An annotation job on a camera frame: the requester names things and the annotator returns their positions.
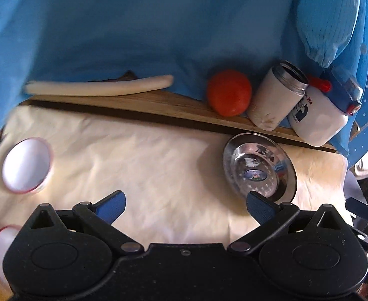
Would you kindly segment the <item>floral red-rimmed white bowl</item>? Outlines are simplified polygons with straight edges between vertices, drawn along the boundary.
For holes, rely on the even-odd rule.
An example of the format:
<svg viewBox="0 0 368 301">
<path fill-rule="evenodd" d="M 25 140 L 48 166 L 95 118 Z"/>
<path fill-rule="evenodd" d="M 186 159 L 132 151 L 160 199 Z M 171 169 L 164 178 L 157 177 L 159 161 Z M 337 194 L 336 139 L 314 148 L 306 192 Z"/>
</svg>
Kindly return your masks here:
<svg viewBox="0 0 368 301">
<path fill-rule="evenodd" d="M 14 194 L 40 192 L 53 175 L 53 165 L 53 150 L 45 139 L 24 139 L 3 160 L 1 175 L 5 188 Z"/>
</svg>

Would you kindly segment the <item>cream paper table cover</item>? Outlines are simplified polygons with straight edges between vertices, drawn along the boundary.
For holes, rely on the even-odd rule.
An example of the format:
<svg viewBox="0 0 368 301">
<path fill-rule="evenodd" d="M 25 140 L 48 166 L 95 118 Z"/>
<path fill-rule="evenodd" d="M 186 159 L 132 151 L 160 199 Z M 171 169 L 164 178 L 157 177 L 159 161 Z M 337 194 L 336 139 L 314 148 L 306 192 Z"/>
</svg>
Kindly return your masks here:
<svg viewBox="0 0 368 301">
<path fill-rule="evenodd" d="M 46 140 L 53 173 L 33 194 L 14 194 L 2 181 L 3 160 L 18 142 Z M 16 107 L 0 143 L 0 230 L 23 225 L 38 204 L 71 209 L 121 190 L 127 207 L 114 226 L 150 243 L 228 244 L 257 227 L 225 179 L 226 134 L 178 126 Z M 0 283 L 0 300 L 10 291 Z"/>
</svg>

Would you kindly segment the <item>white bottle blue cap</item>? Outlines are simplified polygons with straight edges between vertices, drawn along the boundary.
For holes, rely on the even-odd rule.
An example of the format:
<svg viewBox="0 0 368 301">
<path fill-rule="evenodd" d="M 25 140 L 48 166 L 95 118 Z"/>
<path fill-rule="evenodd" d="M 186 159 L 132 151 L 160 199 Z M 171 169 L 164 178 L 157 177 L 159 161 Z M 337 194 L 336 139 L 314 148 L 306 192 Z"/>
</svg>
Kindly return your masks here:
<svg viewBox="0 0 368 301">
<path fill-rule="evenodd" d="M 343 67 L 330 67 L 309 86 L 287 116 L 294 132 L 308 145 L 321 147 L 347 125 L 361 108 L 363 89 Z"/>
</svg>

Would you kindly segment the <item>orange fruit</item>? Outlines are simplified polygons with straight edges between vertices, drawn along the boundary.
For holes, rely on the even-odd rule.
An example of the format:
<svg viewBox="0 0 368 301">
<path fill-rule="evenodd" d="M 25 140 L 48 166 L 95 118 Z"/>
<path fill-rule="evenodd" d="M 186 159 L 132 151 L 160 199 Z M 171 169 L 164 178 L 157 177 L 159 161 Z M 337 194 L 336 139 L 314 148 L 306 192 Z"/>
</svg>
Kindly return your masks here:
<svg viewBox="0 0 368 301">
<path fill-rule="evenodd" d="M 239 116 L 249 107 L 252 98 L 250 80 L 241 72 L 228 69 L 214 74 L 208 81 L 208 105 L 220 116 Z"/>
</svg>

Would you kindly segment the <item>white rolled paper tube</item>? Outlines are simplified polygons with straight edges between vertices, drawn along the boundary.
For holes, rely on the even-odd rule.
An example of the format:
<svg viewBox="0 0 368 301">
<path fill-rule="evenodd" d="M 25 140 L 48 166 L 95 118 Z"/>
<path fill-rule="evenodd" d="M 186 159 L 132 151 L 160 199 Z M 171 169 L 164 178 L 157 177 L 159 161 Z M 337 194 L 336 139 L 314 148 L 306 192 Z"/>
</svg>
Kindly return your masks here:
<svg viewBox="0 0 368 301">
<path fill-rule="evenodd" d="M 24 92 L 28 95 L 64 97 L 115 97 L 162 90 L 173 82 L 172 75 L 107 82 L 31 81 L 24 86 Z"/>
</svg>

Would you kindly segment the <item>white steel thermos cup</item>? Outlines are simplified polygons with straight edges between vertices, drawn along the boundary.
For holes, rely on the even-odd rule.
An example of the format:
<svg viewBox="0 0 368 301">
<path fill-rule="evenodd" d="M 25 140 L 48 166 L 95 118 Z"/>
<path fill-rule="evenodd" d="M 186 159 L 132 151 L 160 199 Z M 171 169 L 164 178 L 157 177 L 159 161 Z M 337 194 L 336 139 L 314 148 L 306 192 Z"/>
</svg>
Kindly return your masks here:
<svg viewBox="0 0 368 301">
<path fill-rule="evenodd" d="M 286 60 L 279 62 L 270 68 L 251 98 L 248 117 L 256 127 L 274 130 L 304 97 L 308 84 L 300 69 Z"/>
</svg>

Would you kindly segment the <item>wooden shelf board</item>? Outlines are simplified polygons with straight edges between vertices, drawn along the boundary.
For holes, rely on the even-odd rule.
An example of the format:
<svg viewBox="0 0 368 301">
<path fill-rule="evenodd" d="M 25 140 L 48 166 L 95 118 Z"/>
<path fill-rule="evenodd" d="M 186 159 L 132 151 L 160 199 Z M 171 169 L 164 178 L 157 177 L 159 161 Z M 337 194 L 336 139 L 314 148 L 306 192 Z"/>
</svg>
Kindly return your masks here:
<svg viewBox="0 0 368 301">
<path fill-rule="evenodd" d="M 53 97 L 39 95 L 30 97 L 29 101 L 105 107 L 108 109 L 119 109 L 153 114 L 156 116 L 165 116 L 168 118 L 190 120 L 258 132 L 271 137 L 284 139 L 288 144 L 299 144 L 306 148 L 311 147 L 298 137 L 291 128 L 279 127 L 273 131 L 265 131 L 256 127 L 246 117 L 235 116 L 232 118 L 223 118 L 201 101 L 163 90 L 118 97 Z"/>
</svg>

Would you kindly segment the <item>blue cloth backdrop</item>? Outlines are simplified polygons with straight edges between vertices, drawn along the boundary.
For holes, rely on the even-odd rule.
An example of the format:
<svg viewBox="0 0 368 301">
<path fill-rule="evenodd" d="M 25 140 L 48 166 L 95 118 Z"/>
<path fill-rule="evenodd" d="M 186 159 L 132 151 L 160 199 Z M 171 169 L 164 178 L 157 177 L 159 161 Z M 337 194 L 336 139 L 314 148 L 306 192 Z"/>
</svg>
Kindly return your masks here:
<svg viewBox="0 0 368 301">
<path fill-rule="evenodd" d="M 323 68 L 305 53 L 296 27 L 299 0 L 0 0 L 0 129 L 30 80 L 105 80 L 133 71 L 171 74 L 172 92 L 202 99 L 223 69 L 259 87 L 288 60 Z M 368 0 L 343 53 L 331 65 L 362 83 L 368 68 Z"/>
</svg>

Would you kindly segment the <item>blue hanging sleeve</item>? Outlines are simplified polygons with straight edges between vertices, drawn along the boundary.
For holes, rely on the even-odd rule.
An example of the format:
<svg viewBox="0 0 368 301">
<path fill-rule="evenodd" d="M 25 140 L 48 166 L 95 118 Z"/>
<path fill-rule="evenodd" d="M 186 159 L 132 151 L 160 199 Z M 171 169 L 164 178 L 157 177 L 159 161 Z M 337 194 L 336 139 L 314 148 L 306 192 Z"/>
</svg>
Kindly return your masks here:
<svg viewBox="0 0 368 301">
<path fill-rule="evenodd" d="M 299 0 L 296 27 L 306 55 L 327 68 L 351 42 L 362 0 Z"/>
</svg>

